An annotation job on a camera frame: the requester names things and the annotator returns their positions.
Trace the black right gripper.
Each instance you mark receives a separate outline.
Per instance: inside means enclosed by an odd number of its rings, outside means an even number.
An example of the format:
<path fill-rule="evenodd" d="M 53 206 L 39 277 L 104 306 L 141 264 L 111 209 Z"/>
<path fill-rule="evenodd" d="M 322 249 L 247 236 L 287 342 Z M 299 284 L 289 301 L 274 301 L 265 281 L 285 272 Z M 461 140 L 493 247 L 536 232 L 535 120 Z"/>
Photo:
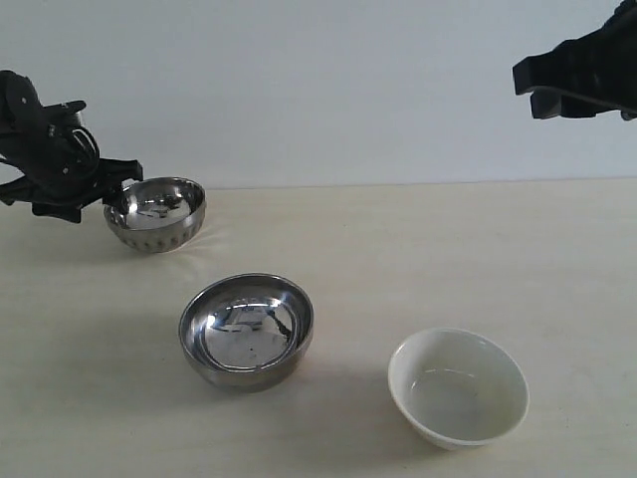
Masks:
<path fill-rule="evenodd" d="M 513 66 L 512 74 L 517 96 L 534 92 L 531 115 L 536 120 L 590 119 L 611 111 L 635 120 L 636 2 L 621 1 L 576 45 L 562 42 L 551 51 L 527 56 Z"/>

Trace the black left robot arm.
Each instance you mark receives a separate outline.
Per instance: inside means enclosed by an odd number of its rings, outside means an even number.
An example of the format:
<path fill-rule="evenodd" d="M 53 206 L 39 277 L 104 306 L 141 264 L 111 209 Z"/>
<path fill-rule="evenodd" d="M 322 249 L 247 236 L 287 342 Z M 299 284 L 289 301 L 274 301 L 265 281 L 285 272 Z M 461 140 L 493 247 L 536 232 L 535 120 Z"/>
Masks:
<path fill-rule="evenodd" d="M 102 157 L 82 120 L 86 107 L 82 100 L 44 106 L 28 77 L 1 72 L 1 162 L 21 172 L 1 185 L 2 203 L 79 223 L 85 207 L 116 204 L 126 181 L 143 179 L 140 162 Z"/>

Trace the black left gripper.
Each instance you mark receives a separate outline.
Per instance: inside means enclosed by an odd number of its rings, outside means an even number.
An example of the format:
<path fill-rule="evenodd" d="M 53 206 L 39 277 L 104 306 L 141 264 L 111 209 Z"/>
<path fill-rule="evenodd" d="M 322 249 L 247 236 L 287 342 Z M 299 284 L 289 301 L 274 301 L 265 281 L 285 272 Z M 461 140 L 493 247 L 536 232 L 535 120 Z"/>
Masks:
<path fill-rule="evenodd" d="M 82 100 L 43 107 L 20 99 L 1 101 L 1 162 L 22 175 L 1 185 L 1 202 L 29 203 L 36 216 L 70 223 L 82 221 L 82 209 L 99 170 L 104 205 L 121 205 L 122 183 L 142 181 L 136 159 L 101 158 L 97 142 L 85 128 Z"/>

